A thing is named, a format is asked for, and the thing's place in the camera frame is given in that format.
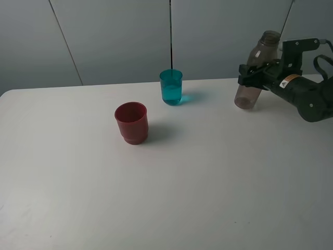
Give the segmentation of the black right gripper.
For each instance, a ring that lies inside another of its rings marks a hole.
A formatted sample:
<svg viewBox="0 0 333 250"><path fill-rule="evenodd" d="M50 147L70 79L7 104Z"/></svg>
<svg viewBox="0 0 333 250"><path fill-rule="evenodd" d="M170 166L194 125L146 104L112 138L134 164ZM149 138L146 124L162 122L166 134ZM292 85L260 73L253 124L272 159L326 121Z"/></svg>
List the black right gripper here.
<svg viewBox="0 0 333 250"><path fill-rule="evenodd" d="M282 72L280 59L262 66L239 65L238 84L271 91L295 107L324 107L325 80L315 82L298 74Z"/></svg>

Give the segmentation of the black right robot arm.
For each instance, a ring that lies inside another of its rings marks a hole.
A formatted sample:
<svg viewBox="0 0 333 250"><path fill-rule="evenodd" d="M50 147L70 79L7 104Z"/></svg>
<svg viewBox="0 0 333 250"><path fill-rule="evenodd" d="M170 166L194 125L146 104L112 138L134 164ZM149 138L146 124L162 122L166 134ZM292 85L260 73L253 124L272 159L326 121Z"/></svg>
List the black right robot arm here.
<svg viewBox="0 0 333 250"><path fill-rule="evenodd" d="M239 66L238 84L270 91L296 107L307 122L332 118L332 78L316 83L302 76L300 69L284 66L280 60L261 67Z"/></svg>

